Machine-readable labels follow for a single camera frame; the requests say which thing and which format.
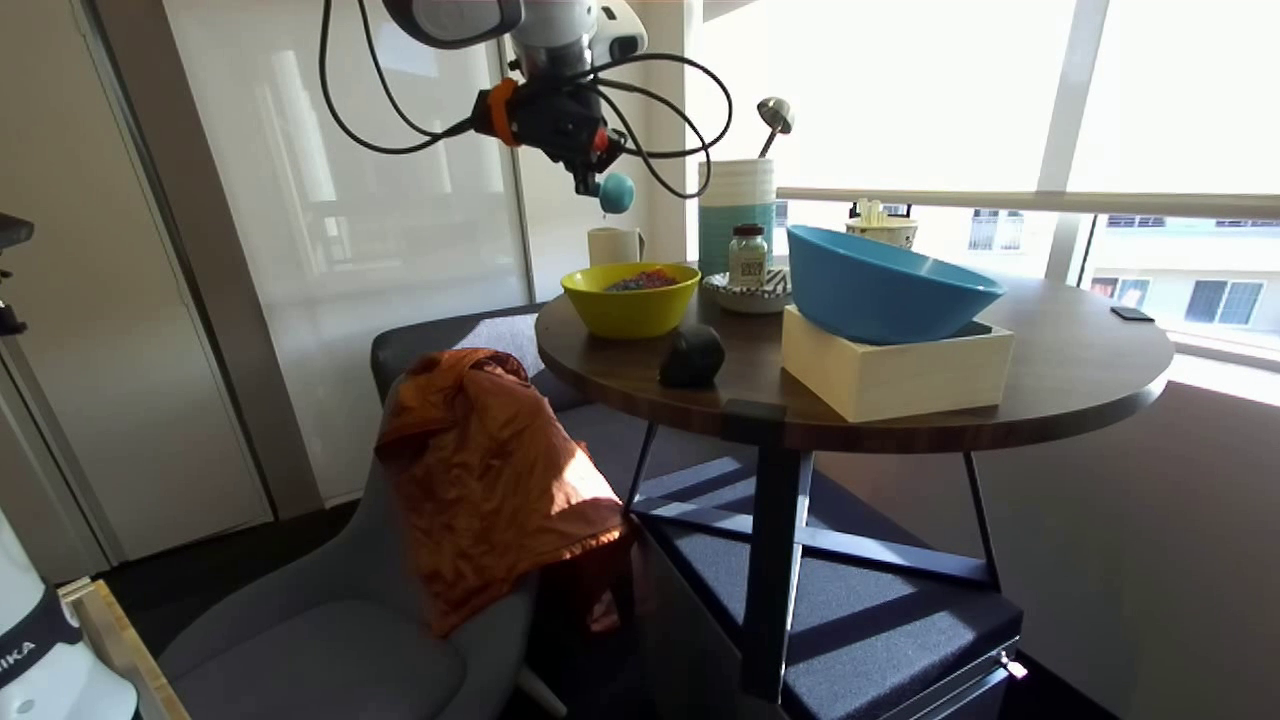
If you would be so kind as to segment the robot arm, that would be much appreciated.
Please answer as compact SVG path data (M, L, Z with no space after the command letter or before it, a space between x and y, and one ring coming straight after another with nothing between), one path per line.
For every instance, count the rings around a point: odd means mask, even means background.
M515 73L484 88L472 128L540 148L579 196L625 210L613 159L625 138L606 119L595 81L631 60L647 28L630 0L384 0L401 34L427 49L472 49L507 38Z

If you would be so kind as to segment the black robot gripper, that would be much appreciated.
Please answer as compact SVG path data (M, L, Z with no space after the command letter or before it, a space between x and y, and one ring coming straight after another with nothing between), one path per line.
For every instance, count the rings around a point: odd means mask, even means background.
M477 128L505 143L540 148L579 196L595 196L602 176L625 152L587 85L501 81L477 96Z

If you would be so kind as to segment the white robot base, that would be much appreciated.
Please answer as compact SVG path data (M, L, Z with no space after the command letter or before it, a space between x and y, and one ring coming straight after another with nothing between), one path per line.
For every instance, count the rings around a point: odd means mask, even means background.
M138 720L138 687L93 653L5 511L0 720Z

